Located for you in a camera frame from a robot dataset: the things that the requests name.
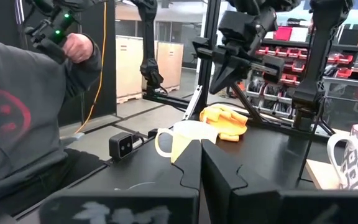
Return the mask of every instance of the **small black camera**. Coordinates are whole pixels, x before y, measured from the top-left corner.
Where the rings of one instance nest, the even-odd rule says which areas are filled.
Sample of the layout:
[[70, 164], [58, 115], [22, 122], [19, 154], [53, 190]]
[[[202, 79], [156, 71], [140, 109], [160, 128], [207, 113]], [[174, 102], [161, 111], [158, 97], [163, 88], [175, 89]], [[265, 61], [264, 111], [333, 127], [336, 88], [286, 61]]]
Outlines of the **small black camera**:
[[109, 140], [109, 155], [113, 161], [120, 161], [134, 150], [134, 139], [130, 133], [121, 132]]

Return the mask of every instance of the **person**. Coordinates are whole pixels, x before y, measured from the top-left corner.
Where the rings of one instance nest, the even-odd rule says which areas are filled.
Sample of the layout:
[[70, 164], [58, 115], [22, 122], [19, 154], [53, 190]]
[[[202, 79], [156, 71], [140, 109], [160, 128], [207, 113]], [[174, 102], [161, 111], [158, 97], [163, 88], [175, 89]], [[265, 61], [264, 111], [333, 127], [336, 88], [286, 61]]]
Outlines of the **person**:
[[0, 212], [16, 215], [101, 167], [97, 156], [64, 149], [57, 116], [63, 102], [101, 73], [98, 46], [70, 34], [67, 60], [0, 43]]

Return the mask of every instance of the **wooden pallet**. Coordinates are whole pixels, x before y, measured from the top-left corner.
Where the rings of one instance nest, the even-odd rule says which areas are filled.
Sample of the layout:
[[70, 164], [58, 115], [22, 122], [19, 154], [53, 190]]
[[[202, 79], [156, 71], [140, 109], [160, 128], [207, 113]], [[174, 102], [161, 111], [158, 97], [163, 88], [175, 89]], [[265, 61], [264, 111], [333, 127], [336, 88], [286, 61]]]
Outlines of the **wooden pallet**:
[[172, 86], [172, 87], [169, 87], [169, 88], [165, 88], [169, 93], [172, 92], [173, 90], [179, 90], [180, 89], [180, 86]]
[[120, 103], [125, 103], [129, 100], [138, 100], [138, 99], [141, 99], [142, 98], [142, 93], [136, 93], [136, 94], [133, 94], [133, 95], [127, 95], [127, 96], [122, 96], [120, 98], [117, 98], [117, 104], [120, 104]]

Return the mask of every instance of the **wooden crate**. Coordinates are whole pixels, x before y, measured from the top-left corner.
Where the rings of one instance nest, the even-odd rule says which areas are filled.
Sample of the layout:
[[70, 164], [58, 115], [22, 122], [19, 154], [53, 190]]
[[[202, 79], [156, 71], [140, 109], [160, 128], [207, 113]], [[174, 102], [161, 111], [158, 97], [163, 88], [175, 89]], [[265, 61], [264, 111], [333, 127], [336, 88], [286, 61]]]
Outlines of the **wooden crate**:
[[143, 42], [141, 38], [116, 37], [117, 102], [142, 94]]
[[179, 89], [183, 44], [158, 42], [157, 63], [160, 74], [164, 77], [164, 88]]

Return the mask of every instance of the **mug handle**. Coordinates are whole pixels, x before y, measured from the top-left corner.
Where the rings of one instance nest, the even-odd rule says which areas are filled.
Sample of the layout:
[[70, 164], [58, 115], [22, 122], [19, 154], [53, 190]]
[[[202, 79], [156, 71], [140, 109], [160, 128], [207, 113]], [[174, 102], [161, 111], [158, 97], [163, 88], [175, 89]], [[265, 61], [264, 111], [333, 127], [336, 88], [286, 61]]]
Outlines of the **mug handle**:
[[335, 145], [342, 140], [346, 140], [349, 141], [350, 144], [352, 144], [349, 148], [350, 149], [355, 149], [355, 146], [357, 145], [356, 142], [351, 138], [351, 136], [345, 135], [345, 134], [333, 134], [331, 137], [329, 137], [328, 139], [328, 143], [327, 143], [327, 153], [328, 153], [328, 158], [329, 161], [331, 162], [331, 164], [334, 166], [335, 169], [335, 173], [339, 178], [339, 181], [341, 183], [341, 185], [347, 185], [347, 179], [344, 173], [342, 173], [340, 171], [340, 169], [338, 168], [338, 164], [335, 160], [335, 155], [334, 155], [334, 150], [335, 150]]
[[162, 151], [161, 148], [160, 148], [160, 144], [158, 143], [158, 141], [160, 139], [160, 135], [162, 133], [167, 133], [167, 134], [173, 136], [173, 131], [172, 130], [169, 130], [168, 128], [159, 128], [158, 131], [157, 131], [157, 135], [155, 136], [155, 139], [154, 139], [155, 150], [157, 151], [157, 153], [160, 156], [169, 158], [169, 157], [171, 157], [172, 153]]

